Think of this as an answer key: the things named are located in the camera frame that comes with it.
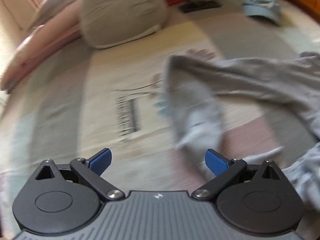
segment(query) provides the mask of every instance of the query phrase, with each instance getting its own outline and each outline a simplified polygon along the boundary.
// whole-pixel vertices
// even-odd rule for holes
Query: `wrinkled fabric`
[[[204,153],[220,150],[221,111],[215,95],[232,95],[285,104],[320,138],[320,55],[296,60],[242,58],[215,63],[172,56],[164,74],[176,146],[207,179]],[[261,160],[251,157],[250,162]],[[320,143],[283,170],[306,206],[320,211]]]

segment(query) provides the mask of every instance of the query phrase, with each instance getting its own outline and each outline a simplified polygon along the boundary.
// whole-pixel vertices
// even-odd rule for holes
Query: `white logo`
[[[162,195],[162,194],[160,194],[160,193],[158,193],[157,195],[154,195],[154,197],[155,197],[156,199],[160,199],[160,198],[162,198],[162,197],[163,197],[163,195]]]

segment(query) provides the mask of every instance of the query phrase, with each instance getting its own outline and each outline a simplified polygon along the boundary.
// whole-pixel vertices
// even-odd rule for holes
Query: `cap brim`
[[[281,16],[274,13],[271,9],[267,9],[261,6],[244,4],[244,15],[246,16],[262,16],[270,19],[275,24],[281,24]]]

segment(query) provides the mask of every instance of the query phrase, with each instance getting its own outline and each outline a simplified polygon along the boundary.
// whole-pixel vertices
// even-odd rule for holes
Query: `silver bolt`
[[[113,200],[116,200],[116,199],[124,198],[125,195],[121,190],[115,189],[115,190],[110,190],[107,193],[107,196]]]
[[[210,195],[210,192],[206,189],[197,189],[195,192],[194,192],[195,196],[196,197],[208,197]]]

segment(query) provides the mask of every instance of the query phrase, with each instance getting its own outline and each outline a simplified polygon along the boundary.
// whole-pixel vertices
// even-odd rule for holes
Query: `mattress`
[[[124,192],[188,190],[204,178],[175,148],[162,72],[172,54],[206,61],[235,57],[296,58],[319,51],[285,10],[281,27],[245,17],[241,0],[182,14],[170,7],[158,33],[105,50],[79,39],[45,60],[13,91],[0,122],[0,213],[4,236],[19,232],[12,202],[44,159],[68,163],[112,150],[102,177]],[[283,146],[275,160],[287,167],[316,139],[282,106],[220,97],[225,126],[221,151],[242,158]],[[298,233],[320,235],[319,215],[306,212]]]

